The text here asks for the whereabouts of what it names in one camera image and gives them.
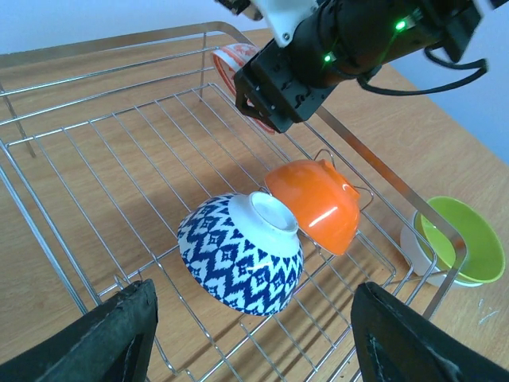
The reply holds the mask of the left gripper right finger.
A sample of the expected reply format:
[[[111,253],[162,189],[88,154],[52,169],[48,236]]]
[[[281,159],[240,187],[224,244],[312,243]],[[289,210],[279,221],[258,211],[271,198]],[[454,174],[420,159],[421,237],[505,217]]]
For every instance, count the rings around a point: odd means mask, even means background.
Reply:
[[[462,345],[373,282],[358,285],[351,321],[364,381],[507,381],[508,371]]]

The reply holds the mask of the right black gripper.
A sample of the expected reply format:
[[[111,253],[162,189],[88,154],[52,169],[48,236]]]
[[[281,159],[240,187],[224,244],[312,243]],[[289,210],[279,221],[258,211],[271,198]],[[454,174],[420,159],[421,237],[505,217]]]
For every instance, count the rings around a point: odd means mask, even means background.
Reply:
[[[297,66],[287,51],[270,40],[234,75],[238,110],[280,134],[307,121],[336,86],[312,86],[311,73],[299,78],[293,71]]]

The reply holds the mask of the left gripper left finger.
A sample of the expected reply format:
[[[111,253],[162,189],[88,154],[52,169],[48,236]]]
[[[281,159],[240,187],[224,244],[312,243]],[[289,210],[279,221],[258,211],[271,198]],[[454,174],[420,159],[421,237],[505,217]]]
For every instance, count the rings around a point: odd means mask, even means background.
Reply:
[[[151,279],[125,287],[1,364],[2,381],[145,381],[158,323]]]

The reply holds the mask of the red patterned bowl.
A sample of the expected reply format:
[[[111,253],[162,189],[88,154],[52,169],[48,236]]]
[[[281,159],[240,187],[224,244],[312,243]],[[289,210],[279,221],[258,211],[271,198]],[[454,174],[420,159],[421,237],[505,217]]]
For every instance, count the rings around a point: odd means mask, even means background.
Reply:
[[[236,96],[235,74],[259,51],[259,48],[247,43],[224,45],[211,52],[212,63],[226,84],[227,89]]]

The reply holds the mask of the lime green bowl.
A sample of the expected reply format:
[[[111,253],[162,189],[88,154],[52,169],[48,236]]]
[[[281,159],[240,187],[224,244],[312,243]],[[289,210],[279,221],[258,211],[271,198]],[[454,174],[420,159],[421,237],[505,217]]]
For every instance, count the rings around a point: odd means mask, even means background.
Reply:
[[[493,283],[500,279],[506,268],[506,256],[492,226],[474,208],[453,197],[431,197],[428,204],[464,240],[467,256],[457,278],[470,283]],[[438,267],[443,271],[449,269],[456,259],[453,243],[421,213],[414,218],[414,227],[428,242],[424,246],[428,257],[436,253]]]

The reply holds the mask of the orange bowl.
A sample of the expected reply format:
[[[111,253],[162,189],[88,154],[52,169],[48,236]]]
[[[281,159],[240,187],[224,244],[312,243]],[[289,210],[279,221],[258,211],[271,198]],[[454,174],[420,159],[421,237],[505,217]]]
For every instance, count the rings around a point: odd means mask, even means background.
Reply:
[[[360,193],[330,161],[288,162],[267,173],[264,182],[311,240],[333,255],[347,251],[359,226]]]

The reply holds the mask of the wire dish rack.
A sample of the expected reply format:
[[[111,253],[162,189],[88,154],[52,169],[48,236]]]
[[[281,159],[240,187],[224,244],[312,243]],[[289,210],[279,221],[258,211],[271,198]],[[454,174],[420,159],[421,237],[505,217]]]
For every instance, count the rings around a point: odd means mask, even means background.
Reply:
[[[398,244],[407,203],[321,111],[285,134],[241,115],[210,53],[243,42],[210,22],[1,58],[1,358],[151,279],[150,381],[357,381],[350,310],[373,281],[426,316],[445,293]],[[211,297],[183,264],[181,220],[272,169],[327,159],[361,194],[342,256],[303,237],[305,270],[273,317]]]

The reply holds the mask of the blue patterned bowl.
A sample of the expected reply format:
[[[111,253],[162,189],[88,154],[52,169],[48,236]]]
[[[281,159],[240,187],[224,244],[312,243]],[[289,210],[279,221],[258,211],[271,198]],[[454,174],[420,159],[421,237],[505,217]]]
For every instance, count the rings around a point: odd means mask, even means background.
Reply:
[[[304,260],[298,224],[268,193],[226,193],[203,202],[179,224],[181,258],[215,299],[239,312],[271,316],[297,288]]]

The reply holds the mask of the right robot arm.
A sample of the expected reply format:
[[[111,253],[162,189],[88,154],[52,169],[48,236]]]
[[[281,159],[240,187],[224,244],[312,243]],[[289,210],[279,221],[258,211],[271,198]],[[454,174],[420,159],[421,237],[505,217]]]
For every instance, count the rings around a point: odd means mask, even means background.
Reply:
[[[472,1],[236,1],[233,8],[255,9],[273,35],[235,74],[235,105],[279,133],[307,121],[347,80],[394,96],[371,79],[383,65],[417,51],[468,72],[441,92],[488,71],[485,59],[461,62],[482,18]]]

